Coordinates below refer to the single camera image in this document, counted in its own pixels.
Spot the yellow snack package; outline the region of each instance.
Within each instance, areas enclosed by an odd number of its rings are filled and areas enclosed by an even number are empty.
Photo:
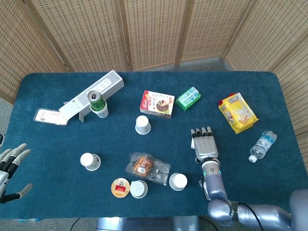
[[[252,127],[259,120],[240,93],[219,101],[218,108],[236,134]]]

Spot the green can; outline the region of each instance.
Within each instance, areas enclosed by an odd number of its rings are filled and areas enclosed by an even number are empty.
[[[91,90],[88,93],[88,99],[90,101],[90,107],[93,109],[93,111],[99,112],[106,106],[106,101],[102,98],[102,95],[96,90]]]

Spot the blue tablecloth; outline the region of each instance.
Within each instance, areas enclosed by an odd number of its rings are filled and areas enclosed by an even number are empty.
[[[107,100],[109,116],[91,113],[82,124],[75,116],[65,127],[33,121],[38,108],[59,109],[105,73],[34,73],[20,86],[4,149],[26,142],[31,154],[7,187],[17,192],[29,182],[32,191],[21,200],[0,205],[0,218],[163,217],[206,215],[207,201],[199,186],[201,165],[190,148],[191,128],[211,126],[228,197],[247,204],[274,204],[289,211],[289,195],[308,188],[307,174],[277,77],[270,72],[122,72],[125,87]],[[139,135],[135,120],[144,90],[178,97],[190,86],[201,99],[184,112],[174,105],[172,118],[149,115],[151,132]],[[260,119],[235,134],[218,109],[218,101],[240,92]],[[248,161],[249,150],[265,130],[276,143],[263,160]],[[79,162],[98,154],[101,167],[87,171]],[[148,194],[116,198],[116,178],[137,180],[124,171],[132,152],[148,152],[170,163],[170,175],[183,173],[187,187],[148,183]]]

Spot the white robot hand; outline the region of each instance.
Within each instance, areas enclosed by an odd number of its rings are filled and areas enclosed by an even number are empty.
[[[191,129],[192,138],[194,141],[196,157],[200,162],[204,162],[207,158],[218,158],[218,151],[213,137],[213,132],[210,127],[196,128],[196,131]]]
[[[24,150],[26,143],[19,147],[5,150],[0,154],[0,203],[4,204],[8,201],[20,199],[25,196],[33,187],[33,184],[28,184],[21,191],[13,194],[5,195],[5,189],[13,174],[19,167],[20,163],[29,155],[30,149]]]

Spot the water bottle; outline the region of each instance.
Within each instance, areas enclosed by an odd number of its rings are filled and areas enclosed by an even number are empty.
[[[266,152],[275,143],[276,139],[277,135],[274,132],[263,132],[256,144],[250,149],[250,157],[248,159],[255,163],[258,159],[264,158]]]

